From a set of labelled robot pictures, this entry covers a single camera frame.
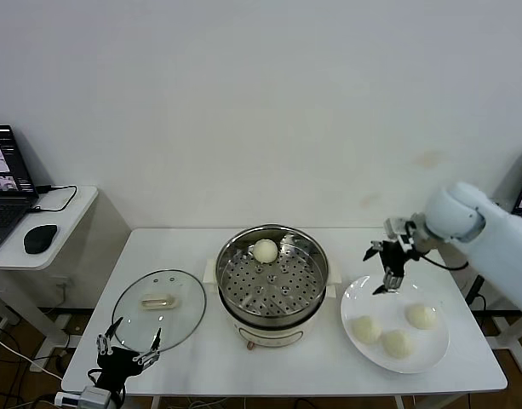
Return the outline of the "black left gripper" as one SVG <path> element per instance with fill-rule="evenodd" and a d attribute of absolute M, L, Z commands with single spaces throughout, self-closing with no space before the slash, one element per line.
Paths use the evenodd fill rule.
<path fill-rule="evenodd" d="M 96 339 L 97 364 L 101 369 L 96 386 L 100 389 L 121 390 L 129 377 L 141 374 L 143 367 L 152 366 L 160 356 L 161 328 L 158 328 L 150 349 L 144 354 L 119 347 L 112 348 L 111 340 L 122 320 L 120 317 L 111 323 Z"/>

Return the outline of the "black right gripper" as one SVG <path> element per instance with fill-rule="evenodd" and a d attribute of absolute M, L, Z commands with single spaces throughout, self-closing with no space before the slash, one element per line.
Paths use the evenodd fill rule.
<path fill-rule="evenodd" d="M 377 254 L 380 254 L 385 274 L 382 285 L 373 291 L 373 296 L 397 291 L 401 286 L 402 277 L 405 275 L 404 265 L 410 260 L 402 245 L 395 241 L 371 241 L 363 261 L 366 262 Z"/>

